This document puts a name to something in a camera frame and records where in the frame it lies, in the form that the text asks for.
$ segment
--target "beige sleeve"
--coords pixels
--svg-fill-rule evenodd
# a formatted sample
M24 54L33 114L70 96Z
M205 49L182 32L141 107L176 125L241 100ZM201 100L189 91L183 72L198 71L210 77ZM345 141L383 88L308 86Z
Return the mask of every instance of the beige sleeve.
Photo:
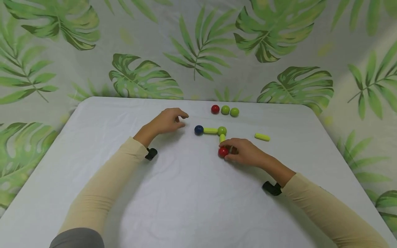
M297 173L281 189L340 248L388 248L380 234L352 209Z
M141 143L129 137L72 202L58 233L86 227L102 235L110 208L147 154Z

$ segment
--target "green leaf print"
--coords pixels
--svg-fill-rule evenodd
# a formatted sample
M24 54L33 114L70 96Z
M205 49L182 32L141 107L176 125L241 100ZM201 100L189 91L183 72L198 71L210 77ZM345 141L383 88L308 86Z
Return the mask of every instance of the green leaf print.
M368 3L368 10L366 13L366 32L369 36L374 36L378 30L378 23L381 17L381 0L370 0L365 1ZM338 23L340 17L349 5L350 0L340 0L338 8L333 17L331 24L331 32L334 30L336 24ZM364 0L354 0L350 11L350 21L349 28L350 32L354 32L358 22L358 16ZM397 2L395 0L383 0L387 14L390 17L397 19Z
M120 97L118 93L110 90L107 84L104 84L100 91L96 90L90 79L88 79L88 88L90 90L89 92L85 91L75 82L72 82L72 86L76 90L76 92L74 94L68 94L67 96L79 102L82 102L92 96Z
M379 212L382 219L386 222L387 226L390 228L390 231L397 231L397 215L391 213Z
M376 208L389 208L397 206L397 190L389 190L379 196L375 202Z
M217 97L217 100L213 99L213 101L220 101L220 102L249 102L251 96L247 96L243 99L240 99L240 95L243 92L243 90L239 90L237 95L233 97L233 99L230 99L230 93L229 93L229 87L225 87L224 94L222 95L217 89L214 89L215 95Z
M130 65L138 56L114 54L112 65L117 71L110 71L109 78L114 89L122 97L183 99L178 83L168 72L158 70L160 66L153 61L142 61L133 71Z
M365 189L364 191L367 193L367 195L370 198L371 202L373 202L375 204L377 199L378 199L378 197L379 197L378 194L375 193L373 190L370 190L370 189Z
M245 6L236 20L236 27L247 35L234 33L234 37L238 48L247 54L255 49L261 63L275 62L294 51L308 37L326 5L325 0L273 0L273 8L268 1L250 2L255 16L250 16Z
M381 98L383 98L390 108L397 113L397 41L390 47L383 60L376 70L376 53L371 52L368 59L365 81L363 81L360 70L354 65L348 65L350 72L360 90L347 103L354 98L358 98L358 115L361 120L365 118L366 101L368 106L379 119L383 119L383 108Z
M384 175L378 173L370 173L362 171L364 166L374 165L377 162L387 160L388 157L368 157L360 158L365 149L371 143L372 138L366 138L355 144L356 132L353 130L346 139L346 143L342 145L342 139L339 139L337 148L341 152L346 163L356 176L360 183L378 183L391 181Z
M273 81L263 87L256 101L302 104L320 115L333 96L333 82L328 71L317 69L319 67L288 67L278 75L278 82Z
M193 69L194 80L196 80L196 72L211 81L214 79L209 73L222 75L221 71L216 67L216 64L230 68L229 64L217 55L229 58L236 57L234 53L222 47L234 44L233 39L226 38L224 35L236 29L232 23L225 24L225 22L233 16L235 10L227 11L210 26L216 12L217 9L214 9L204 18L205 6L201 8L195 27L194 43L197 49L194 47L192 39L190 38L185 20L183 16L181 16L179 19L179 28L181 30L183 43L185 43L187 49L176 39L171 37L172 44L179 52L180 57L164 53L171 61L186 68Z
M57 135L41 123L13 123L0 131L1 206L10 205Z
M114 14L112 5L109 0L104 0L107 7L110 9L110 11ZM172 6L172 3L169 0L153 0L158 4L165 5L165 6ZM124 2L124 0L118 0L121 8L132 18L134 18L134 15L132 14L132 11L128 7L128 5ZM147 5L148 1L145 0L131 0L131 2L135 5L135 7L142 13L144 14L147 18L150 20L154 21L155 23L158 23L157 17L153 13L153 11L150 9L150 7Z
M43 93L54 92L56 86L45 85L55 77L54 73L39 73L52 61L37 60L38 56L45 50L43 46L29 47L27 43L32 38L30 33L15 36L15 29L18 21L10 17L7 23L0 24L0 71L4 74L0 77L0 86L15 88L11 94L0 96L0 104L9 104L24 99L25 97L37 93L46 102L48 100Z
M29 25L22 27L36 37L54 39L62 33L65 40L78 50L93 49L93 43L99 40L99 19L89 0L3 2L13 17L29 20ZM47 20L42 24L33 22L43 18Z

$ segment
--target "red ball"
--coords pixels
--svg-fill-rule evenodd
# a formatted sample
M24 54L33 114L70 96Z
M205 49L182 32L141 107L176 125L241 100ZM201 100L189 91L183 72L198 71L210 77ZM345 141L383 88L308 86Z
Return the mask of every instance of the red ball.
M221 158L224 158L228 154L229 154L229 150L226 149L226 147L223 146L223 147L219 148L218 156L220 156Z
M211 107L211 112L212 112L214 115L218 114L218 113L219 113L219 106L218 106L218 105L213 105L213 106Z

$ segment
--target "ball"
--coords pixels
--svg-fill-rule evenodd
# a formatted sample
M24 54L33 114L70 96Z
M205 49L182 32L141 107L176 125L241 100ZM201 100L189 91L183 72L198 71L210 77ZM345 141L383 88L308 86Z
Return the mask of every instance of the ball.
M227 129L225 127L219 127L218 128L218 135L224 134L226 135Z
M219 106L218 105L213 105L211 107L211 113L213 113L214 115L219 113Z
M233 117L239 116L239 113L240 113L240 110L238 108L232 108L230 110L230 115L233 116Z
M195 127L195 134L197 136L202 135L204 133L204 128L201 125L197 125Z
M222 114L228 115L228 114L229 114L229 111L230 111L229 106L227 106L227 105L222 106L222 110L221 110L221 113L222 113Z
M226 155L229 154L229 151L226 149L226 147L221 147L218 150L218 156L220 156L221 158L224 158Z

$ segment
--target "sleeve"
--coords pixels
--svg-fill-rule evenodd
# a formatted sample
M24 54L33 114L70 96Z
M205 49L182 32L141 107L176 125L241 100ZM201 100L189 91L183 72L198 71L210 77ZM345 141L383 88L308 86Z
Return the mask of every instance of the sleeve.
M72 202L58 234L84 227L102 235L110 208L147 154L141 143L129 137Z
M366 221L335 196L297 173L281 189L340 248L388 248Z
M74 228L58 234L50 248L105 248L97 231L88 228Z

